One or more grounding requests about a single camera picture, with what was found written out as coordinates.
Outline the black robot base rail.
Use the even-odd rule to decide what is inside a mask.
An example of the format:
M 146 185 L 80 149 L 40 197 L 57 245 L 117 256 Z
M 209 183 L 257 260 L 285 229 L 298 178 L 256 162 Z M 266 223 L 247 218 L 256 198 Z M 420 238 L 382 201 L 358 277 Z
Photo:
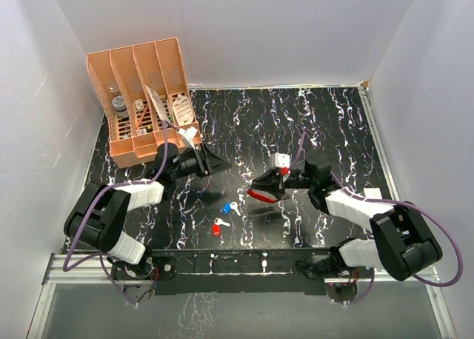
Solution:
M 370 279 L 365 267 L 343 270 L 328 249 L 154 249 L 138 265 L 119 261 L 113 277 L 144 284 L 155 295 L 302 292 L 325 295 L 331 282 L 355 286 Z

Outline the silver key with blue tag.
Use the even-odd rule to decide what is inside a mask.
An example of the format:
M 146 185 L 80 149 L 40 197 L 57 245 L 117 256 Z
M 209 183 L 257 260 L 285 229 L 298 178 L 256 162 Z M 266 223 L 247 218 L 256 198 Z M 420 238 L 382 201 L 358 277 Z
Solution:
M 221 213 L 225 215 L 229 214 L 231 211 L 234 211 L 238 216 L 241 215 L 237 202 L 226 203 L 224 207 L 221 209 Z

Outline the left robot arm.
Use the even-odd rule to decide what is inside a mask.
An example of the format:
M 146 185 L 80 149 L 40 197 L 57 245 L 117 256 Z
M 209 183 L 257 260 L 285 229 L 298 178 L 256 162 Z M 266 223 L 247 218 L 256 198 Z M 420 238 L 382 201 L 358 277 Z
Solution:
M 181 152 L 174 143 L 162 144 L 144 178 L 114 185 L 88 183 L 65 221 L 64 234 L 73 245 L 91 247 L 135 278 L 144 279 L 151 274 L 153 261 L 149 249 L 123 230 L 127 213 L 165 204 L 180 178 L 204 178 L 231 167 L 205 144 Z

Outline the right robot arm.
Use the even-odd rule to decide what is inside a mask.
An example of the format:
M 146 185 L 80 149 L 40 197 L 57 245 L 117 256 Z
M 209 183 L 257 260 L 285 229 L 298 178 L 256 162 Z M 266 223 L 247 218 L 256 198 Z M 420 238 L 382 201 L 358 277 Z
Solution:
M 306 160 L 303 169 L 273 166 L 252 181 L 247 194 L 274 204 L 285 198 L 287 189 L 305 189 L 317 210 L 351 221 L 372 234 L 371 239 L 349 238 L 330 247 L 323 260 L 297 260 L 297 268 L 308 278 L 345 278 L 365 267 L 384 269 L 392 278 L 404 281 L 443 257 L 419 211 L 350 196 L 338 185 L 327 161 Z

